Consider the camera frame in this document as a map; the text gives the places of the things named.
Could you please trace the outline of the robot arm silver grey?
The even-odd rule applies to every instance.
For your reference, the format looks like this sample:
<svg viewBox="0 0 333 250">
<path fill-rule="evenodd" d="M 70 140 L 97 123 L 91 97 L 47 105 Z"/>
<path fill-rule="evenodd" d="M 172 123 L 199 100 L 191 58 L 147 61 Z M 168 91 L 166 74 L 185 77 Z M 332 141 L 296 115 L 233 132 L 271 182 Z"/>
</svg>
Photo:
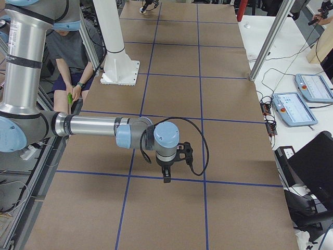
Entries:
<svg viewBox="0 0 333 250">
<path fill-rule="evenodd" d="M 155 151 L 163 180 L 169 183 L 179 154 L 175 124 L 155 125 L 148 118 L 68 115 L 36 106 L 46 32 L 79 30 L 79 1 L 7 1 L 5 11 L 10 16 L 10 33 L 1 101 L 1 151 L 19 151 L 53 136 L 114 136 L 119 147 Z"/>
</svg>

